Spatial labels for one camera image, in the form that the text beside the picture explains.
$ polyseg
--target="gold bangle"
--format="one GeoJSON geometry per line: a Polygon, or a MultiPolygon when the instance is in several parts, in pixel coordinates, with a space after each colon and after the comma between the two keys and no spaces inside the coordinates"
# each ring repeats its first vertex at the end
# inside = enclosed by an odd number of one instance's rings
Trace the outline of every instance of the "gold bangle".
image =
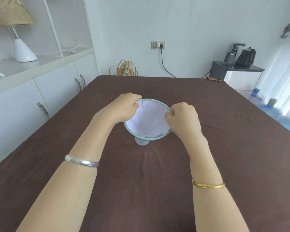
{"type": "Polygon", "coordinates": [[[224,183],[222,183],[221,185],[206,185],[206,184],[202,184],[202,183],[197,183],[193,179],[191,180],[191,182],[196,187],[200,187],[200,188],[204,188],[204,189],[206,189],[206,188],[222,188],[222,187],[225,187],[224,183]]]}

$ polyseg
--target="white filter paper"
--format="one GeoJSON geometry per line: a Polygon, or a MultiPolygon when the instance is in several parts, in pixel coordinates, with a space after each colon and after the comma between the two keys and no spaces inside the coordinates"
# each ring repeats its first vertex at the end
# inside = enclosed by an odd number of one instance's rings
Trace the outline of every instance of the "white filter paper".
{"type": "Polygon", "coordinates": [[[155,138],[167,133],[170,129],[164,114],[168,109],[155,101],[140,101],[134,117],[126,121],[127,127],[135,134],[155,138]]]}

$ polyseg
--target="cable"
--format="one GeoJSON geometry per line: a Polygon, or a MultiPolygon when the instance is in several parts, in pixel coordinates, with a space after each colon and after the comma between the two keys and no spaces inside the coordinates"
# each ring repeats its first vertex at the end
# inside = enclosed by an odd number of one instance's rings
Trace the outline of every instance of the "cable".
{"type": "Polygon", "coordinates": [[[54,54],[59,54],[59,53],[61,53],[61,52],[64,52],[64,51],[70,51],[71,53],[76,53],[76,51],[75,51],[75,49],[77,48],[77,47],[79,47],[79,41],[77,41],[77,40],[74,40],[74,39],[70,39],[70,40],[66,40],[64,43],[62,43],[61,44],[61,46],[60,47],[62,47],[65,43],[67,43],[68,41],[76,41],[78,44],[77,44],[77,46],[76,47],[74,47],[73,49],[65,49],[65,50],[61,50],[61,51],[58,51],[57,53],[54,53],[54,54]]]}
{"type": "MultiPolygon", "coordinates": [[[[163,44],[160,44],[160,50],[161,50],[161,60],[162,60],[162,66],[163,68],[165,69],[164,65],[163,65],[163,56],[162,56],[162,47],[163,47],[163,44]]],[[[168,70],[166,70],[169,74],[171,74],[174,78],[176,78],[172,73],[170,73],[168,70]]]]}
{"type": "MultiPolygon", "coordinates": [[[[204,77],[206,77],[207,74],[209,74],[210,72],[211,72],[211,70],[209,70],[208,73],[206,73],[204,77]]],[[[204,77],[201,77],[201,79],[204,78],[204,77]]]]}

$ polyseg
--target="black kettle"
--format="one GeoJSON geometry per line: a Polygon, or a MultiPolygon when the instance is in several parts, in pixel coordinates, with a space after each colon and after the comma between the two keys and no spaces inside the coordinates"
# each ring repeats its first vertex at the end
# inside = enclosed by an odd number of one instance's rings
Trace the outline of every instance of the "black kettle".
{"type": "Polygon", "coordinates": [[[256,51],[249,47],[243,50],[240,57],[236,60],[236,64],[240,66],[250,66],[254,63],[256,51]]]}

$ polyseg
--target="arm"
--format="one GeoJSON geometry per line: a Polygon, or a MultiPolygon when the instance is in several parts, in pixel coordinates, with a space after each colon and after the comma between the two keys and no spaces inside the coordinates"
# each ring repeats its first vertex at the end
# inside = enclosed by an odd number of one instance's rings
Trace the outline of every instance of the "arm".
{"type": "MultiPolygon", "coordinates": [[[[178,103],[171,107],[174,116],[166,113],[171,130],[182,140],[190,156],[192,178],[208,185],[223,183],[220,172],[201,133],[198,114],[193,106],[178,103]]],[[[248,227],[226,187],[192,186],[195,224],[198,232],[246,232],[248,227]]]]}
{"type": "MultiPolygon", "coordinates": [[[[70,155],[99,162],[114,125],[134,116],[142,96],[122,94],[96,113],[70,151],[70,155]]],[[[17,232],[65,231],[81,228],[89,203],[97,168],[64,161],[30,208],[17,232]]]]}

